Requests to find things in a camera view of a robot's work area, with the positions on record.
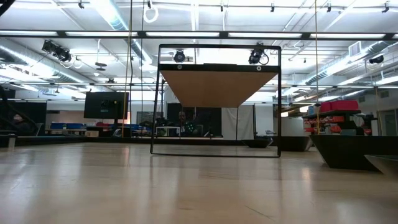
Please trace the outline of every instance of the wooden board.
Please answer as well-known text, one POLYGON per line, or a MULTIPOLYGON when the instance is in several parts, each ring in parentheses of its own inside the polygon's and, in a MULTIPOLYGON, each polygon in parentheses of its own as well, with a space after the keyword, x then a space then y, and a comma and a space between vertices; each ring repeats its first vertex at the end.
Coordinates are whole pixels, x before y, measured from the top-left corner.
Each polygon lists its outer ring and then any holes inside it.
POLYGON ((277 73, 161 71, 184 107, 237 108, 277 73))

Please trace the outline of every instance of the red storage bin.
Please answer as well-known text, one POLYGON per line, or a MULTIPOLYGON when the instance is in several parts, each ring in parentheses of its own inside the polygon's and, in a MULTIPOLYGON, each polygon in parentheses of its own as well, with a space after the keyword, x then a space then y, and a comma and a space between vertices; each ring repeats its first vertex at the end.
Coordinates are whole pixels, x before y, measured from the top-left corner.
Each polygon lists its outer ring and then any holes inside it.
POLYGON ((321 103, 321 109, 319 113, 331 111, 331 102, 323 102, 321 103))
POLYGON ((331 110, 358 110, 359 105, 356 100, 336 100, 331 103, 331 110))

